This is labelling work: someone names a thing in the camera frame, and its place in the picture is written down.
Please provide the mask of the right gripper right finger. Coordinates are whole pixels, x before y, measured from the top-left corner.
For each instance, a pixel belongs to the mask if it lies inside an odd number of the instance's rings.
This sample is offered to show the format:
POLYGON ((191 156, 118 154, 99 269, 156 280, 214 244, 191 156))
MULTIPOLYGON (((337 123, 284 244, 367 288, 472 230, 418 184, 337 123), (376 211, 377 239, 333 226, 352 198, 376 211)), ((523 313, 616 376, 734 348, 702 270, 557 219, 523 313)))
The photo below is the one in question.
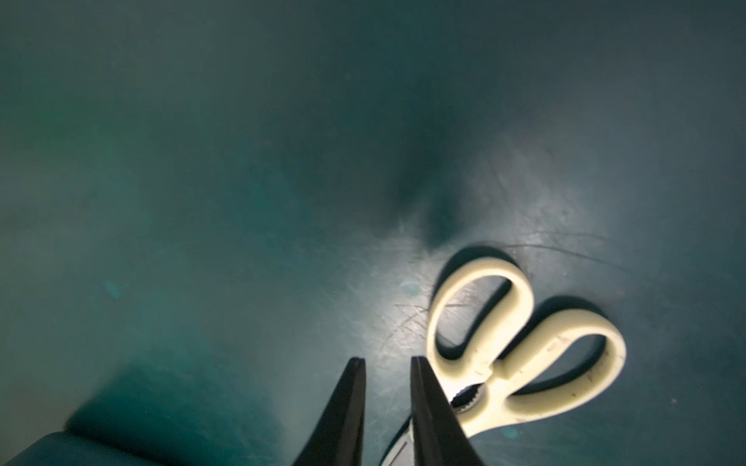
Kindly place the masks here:
POLYGON ((483 465, 424 356, 411 360, 410 391, 415 464, 483 465))

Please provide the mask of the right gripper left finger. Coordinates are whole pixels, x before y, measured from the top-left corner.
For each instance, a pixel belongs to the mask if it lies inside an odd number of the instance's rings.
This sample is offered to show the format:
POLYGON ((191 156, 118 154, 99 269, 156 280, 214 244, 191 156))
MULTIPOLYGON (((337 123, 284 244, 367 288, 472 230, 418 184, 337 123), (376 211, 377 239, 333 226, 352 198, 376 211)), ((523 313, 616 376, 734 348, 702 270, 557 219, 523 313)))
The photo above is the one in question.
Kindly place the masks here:
POLYGON ((293 465, 361 465, 365 399, 365 361, 352 357, 293 465))

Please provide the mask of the cream handled kitchen scissors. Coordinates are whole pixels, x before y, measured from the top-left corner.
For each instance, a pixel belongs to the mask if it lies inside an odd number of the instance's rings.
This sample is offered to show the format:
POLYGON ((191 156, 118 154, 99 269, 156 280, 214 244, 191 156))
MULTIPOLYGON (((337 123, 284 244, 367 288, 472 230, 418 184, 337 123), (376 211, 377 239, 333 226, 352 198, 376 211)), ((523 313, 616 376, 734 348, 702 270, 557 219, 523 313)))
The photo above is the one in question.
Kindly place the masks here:
POLYGON ((477 258, 439 285, 429 307, 425 355, 448 402, 474 389, 454 409, 466 438, 496 428, 541 421, 574 410, 608 389, 621 374, 627 346, 618 328, 597 313, 561 310, 530 327, 532 286, 514 264, 495 257, 477 258), (448 359, 436 345, 439 320, 449 302, 467 285, 501 278, 507 293, 477 324, 464 353, 448 359), (523 388, 549 369, 578 340, 600 336, 604 346, 593 365, 567 383, 524 394, 523 388))

